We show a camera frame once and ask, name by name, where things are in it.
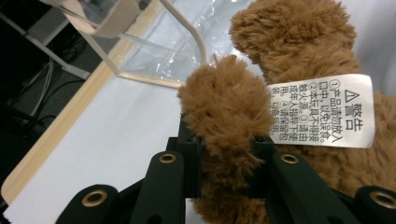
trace white backdrop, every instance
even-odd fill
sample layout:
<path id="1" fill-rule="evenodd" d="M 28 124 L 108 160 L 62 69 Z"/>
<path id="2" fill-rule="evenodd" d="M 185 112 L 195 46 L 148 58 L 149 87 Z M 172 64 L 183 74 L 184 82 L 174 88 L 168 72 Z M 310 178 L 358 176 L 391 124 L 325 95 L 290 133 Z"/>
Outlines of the white backdrop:
<path id="1" fill-rule="evenodd" d="M 396 95 L 396 1 L 342 0 L 358 38 L 356 57 L 375 91 Z"/>

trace teddy bear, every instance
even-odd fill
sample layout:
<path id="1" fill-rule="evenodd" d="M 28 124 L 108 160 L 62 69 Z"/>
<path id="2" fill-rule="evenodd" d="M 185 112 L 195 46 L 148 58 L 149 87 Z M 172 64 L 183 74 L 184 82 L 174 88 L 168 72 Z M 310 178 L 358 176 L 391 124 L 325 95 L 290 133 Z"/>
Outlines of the teddy bear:
<path id="1" fill-rule="evenodd" d="M 235 56 L 214 57 L 179 88 L 184 120 L 205 142 L 202 198 L 194 209 L 209 223 L 267 223 L 264 199 L 249 199 L 247 176 L 262 161 L 251 152 L 274 118 L 267 85 L 361 72 L 356 33 L 333 0 L 256 0 L 232 18 L 236 49 L 262 70 L 251 74 Z M 363 186 L 396 190 L 396 97 L 374 94 L 370 148 L 276 145 L 303 156 L 325 183 L 349 196 Z"/>

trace warning triangle symbol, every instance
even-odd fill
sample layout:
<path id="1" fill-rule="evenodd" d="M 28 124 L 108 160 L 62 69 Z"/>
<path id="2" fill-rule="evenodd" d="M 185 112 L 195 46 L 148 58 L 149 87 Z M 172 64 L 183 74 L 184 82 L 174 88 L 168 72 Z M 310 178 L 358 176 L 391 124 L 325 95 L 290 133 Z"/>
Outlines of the warning triangle symbol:
<path id="1" fill-rule="evenodd" d="M 360 96 L 358 93 L 346 90 L 346 103 Z"/>

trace care label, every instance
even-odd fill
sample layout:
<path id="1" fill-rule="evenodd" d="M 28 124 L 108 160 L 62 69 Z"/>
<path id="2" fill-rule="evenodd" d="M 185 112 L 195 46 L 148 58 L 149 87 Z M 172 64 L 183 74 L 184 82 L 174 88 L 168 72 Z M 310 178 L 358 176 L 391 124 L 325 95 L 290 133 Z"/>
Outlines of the care label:
<path id="1" fill-rule="evenodd" d="M 349 74 L 268 86 L 276 144 L 370 147 L 375 135 L 369 76 Z"/>

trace black metal frame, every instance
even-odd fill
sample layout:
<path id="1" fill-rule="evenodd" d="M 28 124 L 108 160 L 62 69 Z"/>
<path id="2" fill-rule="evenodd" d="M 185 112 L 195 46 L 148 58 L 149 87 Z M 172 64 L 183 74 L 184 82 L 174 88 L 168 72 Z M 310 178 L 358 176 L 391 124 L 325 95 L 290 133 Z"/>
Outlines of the black metal frame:
<path id="1" fill-rule="evenodd" d="M 106 185 L 78 193 L 57 223 L 185 223 L 185 199 L 199 198 L 200 139 L 180 122 L 178 137 L 152 157 L 143 180 L 117 192 Z M 249 198 L 265 198 L 272 224 L 396 223 L 396 193 L 364 187 L 355 198 L 330 189 L 297 154 L 277 152 L 270 139 L 256 139 L 254 154 L 265 164 L 248 182 Z"/>

